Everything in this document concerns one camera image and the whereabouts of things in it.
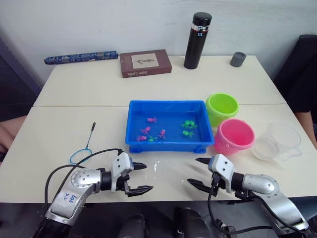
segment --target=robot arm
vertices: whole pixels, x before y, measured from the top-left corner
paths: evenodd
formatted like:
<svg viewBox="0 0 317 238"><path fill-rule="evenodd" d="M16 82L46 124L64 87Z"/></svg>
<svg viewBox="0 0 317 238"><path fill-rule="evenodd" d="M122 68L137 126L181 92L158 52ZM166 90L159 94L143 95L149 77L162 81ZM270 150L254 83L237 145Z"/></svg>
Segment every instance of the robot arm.
<svg viewBox="0 0 317 238"><path fill-rule="evenodd" d="M152 186L139 186L130 189L127 181L133 170L144 169L146 165L133 163L126 153L121 153L113 162L111 171L105 169L81 169L73 173L70 182L63 187L53 200L45 219L39 226L33 238L63 238L69 235L84 207L86 199L100 190L121 190L130 196L142 195L150 191Z"/></svg>
<svg viewBox="0 0 317 238"><path fill-rule="evenodd" d="M293 230L280 223L279 220L300 231L305 231L309 227L300 211L280 191L278 182L272 177L236 173L232 162L222 154L215 155L211 159L198 158L196 160L208 164L208 169L213 173L211 188L204 186L201 181L188 179L188 182L199 190L205 192L211 190L212 195L217 196L218 189L222 188L226 189L228 193L234 191L235 196L240 199L252 198L261 202L271 226L279 236L293 232Z"/></svg>

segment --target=blue plastic tray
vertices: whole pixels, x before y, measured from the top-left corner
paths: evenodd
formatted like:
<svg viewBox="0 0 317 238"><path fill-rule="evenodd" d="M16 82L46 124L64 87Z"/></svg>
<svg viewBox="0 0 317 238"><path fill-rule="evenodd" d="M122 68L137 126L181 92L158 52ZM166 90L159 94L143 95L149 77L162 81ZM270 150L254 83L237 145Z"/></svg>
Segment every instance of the blue plastic tray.
<svg viewBox="0 0 317 238"><path fill-rule="evenodd" d="M147 118L156 117L157 122ZM194 129L183 128L186 120L197 125ZM141 129L151 127L148 135ZM158 137L165 130L166 139ZM183 131L192 132L192 137ZM144 141L137 141L137 136L146 136ZM127 122L125 143L130 145L131 153L143 151L192 151L205 153L209 145L214 144L207 110L203 101L131 101Z"/></svg>

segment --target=white table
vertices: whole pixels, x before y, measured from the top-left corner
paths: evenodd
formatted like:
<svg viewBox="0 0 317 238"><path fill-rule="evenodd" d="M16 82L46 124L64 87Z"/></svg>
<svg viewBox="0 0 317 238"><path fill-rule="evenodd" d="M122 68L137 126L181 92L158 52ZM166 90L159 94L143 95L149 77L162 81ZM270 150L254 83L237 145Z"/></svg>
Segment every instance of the white table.
<svg viewBox="0 0 317 238"><path fill-rule="evenodd" d="M0 167L0 202L43 203L44 186L49 173L68 164L71 154L85 147L92 123L96 127L90 147L94 152L119 147L128 151L124 142L128 107L33 107ZM245 120L260 135L269 121L284 121L300 134L302 156L287 162L268 163L256 159L250 150L229 156L239 173L267 174L275 178L288 197L317 194L317 152L287 105L242 105L237 118ZM193 178L210 184L207 166L197 157L214 154L188 152L144 152L131 154L136 162L148 168L130 173L131 187L152 185L154 189L128 198L123 192L103 191L92 195L88 202L183 201L206 200L207 194L191 186ZM91 158L83 165L88 168L109 166L115 152ZM52 200L63 176L69 169L56 173L49 189ZM218 200L235 199L221 190Z"/></svg>
<svg viewBox="0 0 317 238"><path fill-rule="evenodd" d="M203 56L195 70L169 57L172 73L122 78L118 59L57 65L34 106L128 106L131 100L203 100L216 92L239 104L280 104L280 95L255 56L239 68L231 56Z"/></svg>

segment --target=book cover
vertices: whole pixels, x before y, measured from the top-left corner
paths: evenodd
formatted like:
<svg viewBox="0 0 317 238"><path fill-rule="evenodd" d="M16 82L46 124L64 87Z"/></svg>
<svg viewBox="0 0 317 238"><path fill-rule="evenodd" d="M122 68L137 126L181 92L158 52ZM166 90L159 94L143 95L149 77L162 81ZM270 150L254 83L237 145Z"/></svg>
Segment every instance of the book cover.
<svg viewBox="0 0 317 238"><path fill-rule="evenodd" d="M120 63L124 78L172 72L166 50L123 53Z"/></svg>

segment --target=green bucket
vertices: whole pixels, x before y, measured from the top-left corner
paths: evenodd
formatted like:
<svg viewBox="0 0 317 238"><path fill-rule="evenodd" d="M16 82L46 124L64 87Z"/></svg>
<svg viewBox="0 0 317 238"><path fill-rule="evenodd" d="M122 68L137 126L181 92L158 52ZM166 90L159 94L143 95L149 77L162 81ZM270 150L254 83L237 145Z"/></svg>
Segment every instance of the green bucket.
<svg viewBox="0 0 317 238"><path fill-rule="evenodd" d="M211 126L216 127L222 121L234 117L239 110L239 104L228 94L215 93L207 98L206 108Z"/></svg>

